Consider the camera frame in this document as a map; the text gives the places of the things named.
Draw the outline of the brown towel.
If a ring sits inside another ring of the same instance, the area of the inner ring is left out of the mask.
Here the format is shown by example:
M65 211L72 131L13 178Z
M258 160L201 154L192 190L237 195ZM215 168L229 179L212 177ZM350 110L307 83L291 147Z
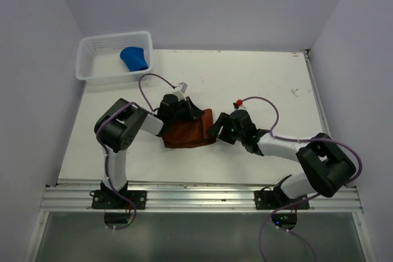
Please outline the brown towel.
M216 138L208 133L213 126L212 109L205 109L204 114L192 121L176 121L169 131L162 135L166 148L197 148L211 145Z

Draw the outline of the blue towel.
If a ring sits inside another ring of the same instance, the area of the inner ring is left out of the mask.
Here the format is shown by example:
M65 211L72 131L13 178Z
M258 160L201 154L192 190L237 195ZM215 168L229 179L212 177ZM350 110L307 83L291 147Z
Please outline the blue towel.
M148 64L144 57L144 50L141 47L127 47L120 52L120 59L130 72L144 71L148 69Z

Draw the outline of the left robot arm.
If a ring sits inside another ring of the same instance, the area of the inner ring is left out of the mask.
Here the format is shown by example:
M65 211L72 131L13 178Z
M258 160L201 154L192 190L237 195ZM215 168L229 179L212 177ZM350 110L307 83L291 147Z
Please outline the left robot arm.
M198 123L205 114L186 96L164 95L158 109L149 112L135 102L118 99L96 122L96 139L104 149L104 180L100 192L113 208L131 199L127 194L126 154L140 130L157 137L176 123Z

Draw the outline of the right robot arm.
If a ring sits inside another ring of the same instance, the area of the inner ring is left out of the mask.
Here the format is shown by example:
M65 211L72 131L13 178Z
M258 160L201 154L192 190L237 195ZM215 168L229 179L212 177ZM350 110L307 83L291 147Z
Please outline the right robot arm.
M232 145L238 141L251 154L275 156L300 164L303 172L284 177L272 190L260 191L259 198L271 202L271 208L288 208L310 193L330 198L356 173L354 163L327 134L285 141L272 136L268 130L257 128L244 109L230 115L221 113L208 134Z

